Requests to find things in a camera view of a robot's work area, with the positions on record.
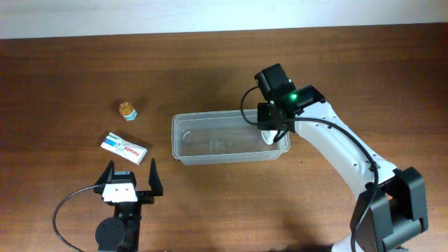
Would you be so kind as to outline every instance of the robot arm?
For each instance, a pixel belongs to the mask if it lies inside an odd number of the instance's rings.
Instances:
[[[297,90],[280,64],[263,69],[255,80],[267,102],[258,104],[257,123],[243,114],[244,119],[259,130],[278,132],[274,142],[286,130],[299,134],[336,168],[358,200],[350,223],[352,232],[359,227],[357,252],[392,251],[428,229],[424,180],[415,168],[401,171],[375,153],[340,120],[318,90],[312,86]],[[335,125],[331,127],[322,120]],[[378,188],[372,185],[374,172],[368,159],[377,165]],[[350,236],[336,243],[332,251],[349,252]]]

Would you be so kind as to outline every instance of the plastic container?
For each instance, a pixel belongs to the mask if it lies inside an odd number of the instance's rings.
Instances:
[[[257,121],[257,110],[244,111]],[[267,145],[261,131],[244,121],[240,111],[175,115],[171,127],[173,156],[184,165],[275,160],[289,151],[289,134]]]

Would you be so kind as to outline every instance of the green indicator light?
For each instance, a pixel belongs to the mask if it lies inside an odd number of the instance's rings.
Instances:
[[[292,95],[289,96],[291,101],[295,101],[297,99],[297,97],[299,97],[297,94],[292,94]]]

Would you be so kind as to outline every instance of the white background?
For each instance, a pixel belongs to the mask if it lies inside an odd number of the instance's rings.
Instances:
[[[448,0],[0,1],[3,39],[448,21]]]

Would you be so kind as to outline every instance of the small bottle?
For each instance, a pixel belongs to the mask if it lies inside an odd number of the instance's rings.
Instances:
[[[120,104],[120,108],[118,110],[126,120],[133,120],[137,116],[137,111],[135,111],[134,107],[129,102],[123,102]]]

